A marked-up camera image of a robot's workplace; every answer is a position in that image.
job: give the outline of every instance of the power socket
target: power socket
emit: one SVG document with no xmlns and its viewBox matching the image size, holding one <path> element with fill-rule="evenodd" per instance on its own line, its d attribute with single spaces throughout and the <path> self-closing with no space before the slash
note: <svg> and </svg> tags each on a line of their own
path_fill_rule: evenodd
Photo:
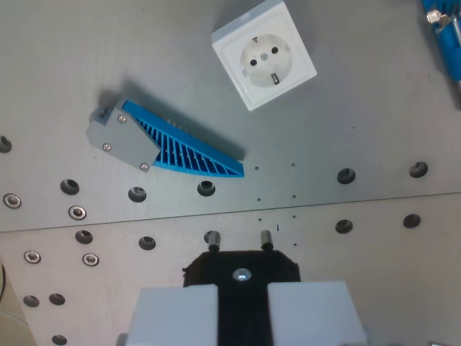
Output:
<svg viewBox="0 0 461 346">
<path fill-rule="evenodd" d="M 211 38 L 249 110 L 317 75 L 283 0 L 266 0 Z"/>
</svg>

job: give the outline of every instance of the hole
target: hole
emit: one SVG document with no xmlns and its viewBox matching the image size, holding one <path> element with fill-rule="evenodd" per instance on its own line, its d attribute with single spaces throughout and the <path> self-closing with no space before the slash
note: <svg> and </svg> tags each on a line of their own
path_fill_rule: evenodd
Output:
<svg viewBox="0 0 461 346">
<path fill-rule="evenodd" d="M 139 246 L 143 250 L 152 250 L 156 247 L 156 241 L 149 236 L 144 236 L 139 239 Z"/>
<path fill-rule="evenodd" d="M 74 220 L 83 220 L 86 217 L 86 211 L 79 205 L 73 205 L 69 208 L 69 216 Z"/>
<path fill-rule="evenodd" d="M 5 136 L 0 136 L 0 153 L 9 153 L 12 148 L 12 142 L 8 141 Z"/>
<path fill-rule="evenodd" d="M 99 257 L 95 254 L 84 254 L 82 260 L 84 264 L 88 265 L 89 267 L 94 267 L 95 265 L 99 264 Z"/>
<path fill-rule="evenodd" d="M 21 198 L 13 193 L 7 193 L 3 196 L 3 201 L 8 208 L 16 209 L 21 206 Z"/>
<path fill-rule="evenodd" d="M 350 184 L 355 180 L 355 171 L 352 168 L 344 168 L 339 171 L 337 180 L 343 185 Z"/>
<path fill-rule="evenodd" d="M 147 192 L 142 187 L 135 186 L 130 188 L 128 191 L 128 198 L 130 198 L 133 202 L 141 203 L 146 200 Z"/>
<path fill-rule="evenodd" d="M 209 197 L 215 193 L 216 187 L 212 182 L 205 180 L 198 184 L 197 191 L 201 196 Z"/>
<path fill-rule="evenodd" d="M 410 215 L 407 215 L 404 219 L 403 219 L 403 225 L 407 228 L 407 229 L 414 229 L 415 227 L 417 227 L 419 224 L 421 223 L 421 217 L 417 214 L 410 214 Z"/>
<path fill-rule="evenodd" d="M 60 345 L 60 346 L 67 344 L 67 339 L 63 337 L 62 335 L 55 335 L 54 337 L 51 338 L 51 341 L 53 341 L 55 345 Z"/>
<path fill-rule="evenodd" d="M 49 299 L 50 299 L 50 302 L 55 305 L 63 305 L 66 302 L 66 299 L 64 298 L 64 296 L 62 296 L 59 293 L 51 294 Z"/>
<path fill-rule="evenodd" d="M 8 197 L 8 203 L 11 205 L 16 205 L 17 204 L 17 199 L 14 197 Z"/>
<path fill-rule="evenodd" d="M 93 241 L 93 235 L 88 231 L 78 231 L 75 233 L 75 239 L 80 244 L 89 244 Z"/>
<path fill-rule="evenodd" d="M 26 251 L 24 253 L 24 258 L 33 265 L 36 265 L 41 260 L 39 253 L 33 250 Z"/>
<path fill-rule="evenodd" d="M 22 301 L 24 301 L 24 304 L 30 306 L 31 308 L 36 308 L 40 305 L 40 301 L 34 296 L 25 296 Z"/>
<path fill-rule="evenodd" d="M 76 195 L 80 191 L 79 184 L 72 179 L 64 179 L 61 182 L 61 190 L 67 195 Z"/>
<path fill-rule="evenodd" d="M 426 175 L 429 168 L 427 167 L 426 162 L 416 162 L 413 166 L 410 167 L 410 175 L 413 178 L 421 178 Z"/>
<path fill-rule="evenodd" d="M 350 231 L 352 231 L 353 228 L 354 228 L 354 225 L 352 224 L 350 220 L 338 221 L 335 227 L 336 232 L 338 232 L 339 234 L 349 233 Z"/>
</svg>

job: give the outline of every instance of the screw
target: screw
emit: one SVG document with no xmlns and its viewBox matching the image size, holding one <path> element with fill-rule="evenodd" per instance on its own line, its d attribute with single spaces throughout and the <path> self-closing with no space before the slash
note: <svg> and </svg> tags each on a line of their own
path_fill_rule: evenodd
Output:
<svg viewBox="0 0 461 346">
<path fill-rule="evenodd" d="M 86 217 L 86 211 L 79 205 L 74 205 L 69 208 L 69 215 L 74 220 L 83 220 Z"/>
<path fill-rule="evenodd" d="M 237 269 L 232 273 L 234 280 L 243 282 L 251 279 L 251 272 L 246 268 Z"/>
<path fill-rule="evenodd" d="M 19 196 L 15 195 L 14 193 L 7 193 L 3 197 L 3 201 L 4 201 L 5 205 L 8 208 L 11 208 L 11 209 L 19 208 L 21 206 L 21 204 L 22 204 L 21 198 L 19 198 Z"/>
<path fill-rule="evenodd" d="M 99 264 L 99 257 L 95 254 L 84 254 L 81 260 L 89 267 L 94 267 Z"/>
<path fill-rule="evenodd" d="M 28 261 L 32 265 L 36 265 L 42 259 L 40 254 L 33 250 L 26 251 L 24 253 L 24 258 L 26 261 Z"/>
<path fill-rule="evenodd" d="M 442 16 L 442 13 L 438 9 L 433 9 L 433 10 L 427 12 L 427 14 L 426 14 L 427 21 L 430 24 L 435 24 L 435 23 L 439 22 L 441 16 Z"/>
</svg>

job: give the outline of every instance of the gray metal plate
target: gray metal plate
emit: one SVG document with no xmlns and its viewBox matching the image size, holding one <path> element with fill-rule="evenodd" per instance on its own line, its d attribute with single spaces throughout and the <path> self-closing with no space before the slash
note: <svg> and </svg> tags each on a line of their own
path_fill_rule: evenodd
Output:
<svg viewBox="0 0 461 346">
<path fill-rule="evenodd" d="M 459 210 L 461 195 L 319 205 L 86 226 L 92 243 L 75 240 L 81 228 L 0 234 L 0 256 L 23 306 L 37 346 L 55 334 L 67 346 L 115 346 L 128 332 L 141 288 L 182 286 L 183 272 L 206 251 L 204 233 L 218 230 L 222 250 L 258 249 L 259 234 L 272 231 L 276 249 L 300 265 L 305 282 L 345 280 L 373 346 L 461 345 Z M 414 229 L 402 225 L 421 216 Z M 335 224 L 349 219 L 348 234 Z M 142 236 L 156 248 L 138 246 Z M 23 254 L 42 255 L 37 265 Z M 87 267 L 82 256 L 97 254 Z M 52 293 L 66 302 L 55 306 Z"/>
<path fill-rule="evenodd" d="M 23 204 L 0 205 L 0 230 L 76 225 L 71 205 L 82 224 L 461 191 L 461 112 L 417 0 L 287 0 L 318 75 L 249 112 L 210 35 L 258 3 L 5 1 L 0 134 L 13 150 L 0 195 Z M 242 160 L 246 177 L 213 179 L 203 198 L 201 177 L 144 174 L 91 147 L 89 115 L 121 94 Z M 416 161 L 429 164 L 421 179 Z M 66 178 L 79 194 L 60 191 Z M 134 186 L 144 203 L 128 199 Z"/>
</svg>

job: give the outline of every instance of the metal pin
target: metal pin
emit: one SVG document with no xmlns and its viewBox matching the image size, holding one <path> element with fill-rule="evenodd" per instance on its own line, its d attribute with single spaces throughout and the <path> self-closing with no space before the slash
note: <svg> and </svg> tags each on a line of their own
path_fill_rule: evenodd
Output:
<svg viewBox="0 0 461 346">
<path fill-rule="evenodd" d="M 100 117 L 104 117 L 104 116 L 107 114 L 107 111 L 108 111 L 108 110 L 109 110 L 109 109 L 108 109 L 107 107 L 105 107 L 105 108 L 100 112 L 99 116 L 100 116 Z"/>
<path fill-rule="evenodd" d="M 277 85 L 278 83 L 280 83 L 279 77 L 277 77 L 277 74 L 271 74 L 271 77 L 272 77 L 272 81 L 274 81 L 274 84 L 275 84 L 275 85 Z"/>
<path fill-rule="evenodd" d="M 211 231 L 208 234 L 208 250 L 213 252 L 219 251 L 219 246 L 221 244 L 221 235 L 217 231 Z"/>
<path fill-rule="evenodd" d="M 261 232 L 261 248 L 263 250 L 273 250 L 274 249 L 274 243 L 272 242 L 272 235 L 271 231 L 264 229 Z"/>
</svg>

